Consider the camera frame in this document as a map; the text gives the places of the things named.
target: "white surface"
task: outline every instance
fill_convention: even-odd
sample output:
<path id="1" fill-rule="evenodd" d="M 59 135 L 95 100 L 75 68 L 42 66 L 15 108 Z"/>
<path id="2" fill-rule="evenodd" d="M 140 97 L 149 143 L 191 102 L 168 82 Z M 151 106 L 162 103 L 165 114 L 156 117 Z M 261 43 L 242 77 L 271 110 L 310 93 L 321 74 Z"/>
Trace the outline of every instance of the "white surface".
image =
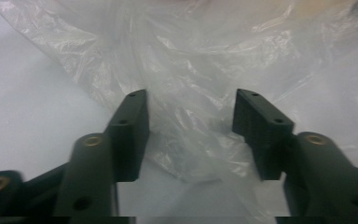
<path id="1" fill-rule="evenodd" d="M 66 162 L 75 140 L 101 132 L 110 117 L 0 16 L 0 170 L 21 171 L 25 180 L 41 175 Z M 119 184 L 119 197 L 121 215 L 144 217 L 139 223 L 247 223 L 222 182 L 185 184 L 149 161 L 138 181 Z M 198 216 L 220 218 L 174 218 Z"/>

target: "transparent plastic sheet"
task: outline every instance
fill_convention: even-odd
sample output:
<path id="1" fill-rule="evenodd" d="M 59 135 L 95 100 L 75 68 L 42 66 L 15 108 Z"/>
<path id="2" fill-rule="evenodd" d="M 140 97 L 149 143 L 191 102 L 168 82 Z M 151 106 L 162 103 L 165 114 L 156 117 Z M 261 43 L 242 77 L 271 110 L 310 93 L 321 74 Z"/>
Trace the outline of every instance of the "transparent plastic sheet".
<path id="1" fill-rule="evenodd" d="M 222 179 L 245 216 L 287 210 L 230 131 L 237 88 L 266 96 L 296 132 L 331 136 L 358 166 L 357 0 L 0 0 L 0 13 L 112 111 L 147 88 L 146 156 L 188 182 Z"/>

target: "black plastic bracket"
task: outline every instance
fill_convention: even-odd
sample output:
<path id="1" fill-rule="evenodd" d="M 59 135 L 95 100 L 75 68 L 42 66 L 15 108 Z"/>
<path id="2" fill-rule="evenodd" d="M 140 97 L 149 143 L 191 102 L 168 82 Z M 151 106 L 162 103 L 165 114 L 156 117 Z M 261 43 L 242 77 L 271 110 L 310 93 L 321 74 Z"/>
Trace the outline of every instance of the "black plastic bracket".
<path id="1" fill-rule="evenodd" d="M 279 223 L 358 223 L 358 169 L 331 139 L 293 135 L 294 125 L 260 94 L 237 91 L 233 132 L 251 147 L 260 178 L 278 180 L 286 172 L 291 215 L 318 217 L 278 218 Z"/>
<path id="2" fill-rule="evenodd" d="M 147 94 L 135 91 L 125 97 L 104 133 L 76 142 L 68 163 L 25 183 L 16 171 L 0 172 L 0 216 L 117 216 L 115 184 L 138 178 L 148 136 Z"/>
<path id="3" fill-rule="evenodd" d="M 266 98 L 253 91 L 237 90 L 232 131 L 245 137 L 263 180 L 281 177 L 284 144 L 295 124 Z"/>

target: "plastic wrap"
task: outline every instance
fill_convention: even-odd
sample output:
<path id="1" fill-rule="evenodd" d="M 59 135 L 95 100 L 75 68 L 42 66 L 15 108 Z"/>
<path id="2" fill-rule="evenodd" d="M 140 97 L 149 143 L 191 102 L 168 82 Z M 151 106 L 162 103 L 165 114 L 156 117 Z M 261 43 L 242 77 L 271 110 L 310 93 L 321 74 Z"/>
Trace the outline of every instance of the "plastic wrap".
<path id="1" fill-rule="evenodd" d="M 287 210 L 231 132 L 237 88 L 358 165 L 358 1 L 0 0 L 0 13 L 112 111 L 146 88 L 147 158 L 185 181 L 222 179 L 249 216 Z"/>

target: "clear plastic bag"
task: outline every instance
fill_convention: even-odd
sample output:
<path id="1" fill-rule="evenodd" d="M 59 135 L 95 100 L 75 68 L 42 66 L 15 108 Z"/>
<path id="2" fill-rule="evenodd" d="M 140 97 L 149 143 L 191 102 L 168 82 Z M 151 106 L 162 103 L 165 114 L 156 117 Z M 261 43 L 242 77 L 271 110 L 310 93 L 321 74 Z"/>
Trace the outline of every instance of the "clear plastic bag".
<path id="1" fill-rule="evenodd" d="M 222 179 L 249 216 L 287 210 L 230 131 L 237 88 L 358 165 L 358 1 L 0 0 L 0 13 L 112 111 L 146 88 L 146 156 L 185 181 Z"/>

